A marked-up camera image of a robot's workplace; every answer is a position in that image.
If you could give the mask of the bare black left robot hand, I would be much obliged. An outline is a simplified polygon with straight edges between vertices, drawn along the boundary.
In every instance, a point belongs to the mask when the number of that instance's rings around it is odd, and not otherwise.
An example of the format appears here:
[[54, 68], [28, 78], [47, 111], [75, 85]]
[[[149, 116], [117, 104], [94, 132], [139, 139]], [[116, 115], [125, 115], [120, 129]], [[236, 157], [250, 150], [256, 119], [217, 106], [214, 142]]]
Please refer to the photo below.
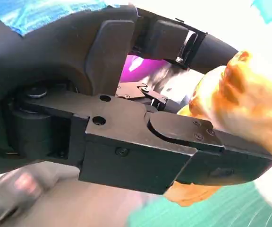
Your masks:
[[85, 182], [153, 194], [174, 181], [257, 179], [272, 166], [267, 150], [119, 81], [128, 55], [206, 73], [236, 52], [124, 1], [0, 0], [0, 173], [51, 161]]

